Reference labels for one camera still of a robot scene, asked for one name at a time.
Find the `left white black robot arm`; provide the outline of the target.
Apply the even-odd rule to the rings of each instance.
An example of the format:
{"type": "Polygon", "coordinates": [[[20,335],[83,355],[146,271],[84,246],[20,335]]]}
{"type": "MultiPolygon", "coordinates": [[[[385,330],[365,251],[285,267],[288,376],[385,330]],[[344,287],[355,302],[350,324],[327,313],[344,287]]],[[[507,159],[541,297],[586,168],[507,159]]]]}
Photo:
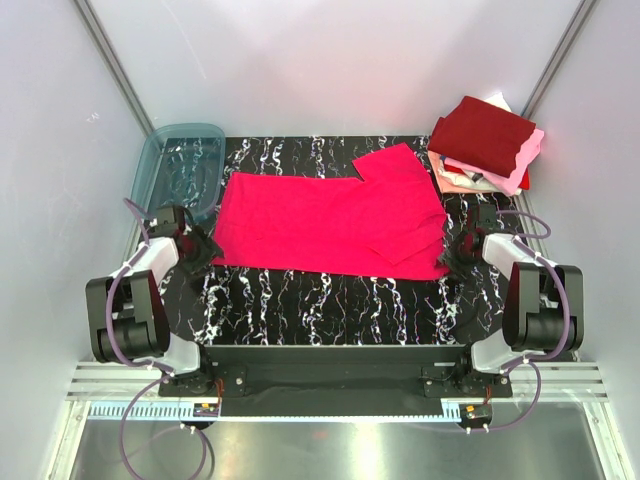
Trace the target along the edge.
{"type": "Polygon", "coordinates": [[[200,273],[220,255],[198,225],[174,229],[154,227],[134,255],[111,275],[85,287],[90,343],[100,363],[161,371],[165,384],[180,393],[222,393],[206,348],[171,332],[160,286],[171,270],[200,273]]]}

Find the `bright pink t shirt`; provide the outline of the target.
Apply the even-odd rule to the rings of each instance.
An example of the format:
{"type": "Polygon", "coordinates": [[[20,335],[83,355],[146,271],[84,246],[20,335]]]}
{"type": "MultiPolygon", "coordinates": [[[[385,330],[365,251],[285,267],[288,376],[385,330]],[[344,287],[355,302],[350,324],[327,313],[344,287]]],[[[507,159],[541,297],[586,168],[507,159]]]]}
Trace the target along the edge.
{"type": "Polygon", "coordinates": [[[354,177],[235,172],[213,239],[214,264],[432,281],[448,269],[446,213],[432,177],[400,144],[354,160],[354,177]]]}

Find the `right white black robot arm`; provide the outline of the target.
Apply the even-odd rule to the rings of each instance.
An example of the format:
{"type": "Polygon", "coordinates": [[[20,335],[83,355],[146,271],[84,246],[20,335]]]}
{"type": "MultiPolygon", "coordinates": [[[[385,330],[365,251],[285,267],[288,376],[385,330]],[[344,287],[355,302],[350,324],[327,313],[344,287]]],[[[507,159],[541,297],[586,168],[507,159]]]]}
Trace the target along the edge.
{"type": "Polygon", "coordinates": [[[517,235],[467,231],[439,263],[460,277],[479,263],[508,280],[501,330],[466,346],[453,366],[426,380],[441,395],[480,397],[495,387],[510,394],[509,374],[537,361],[573,352],[584,339],[582,271],[557,264],[517,235]]]}

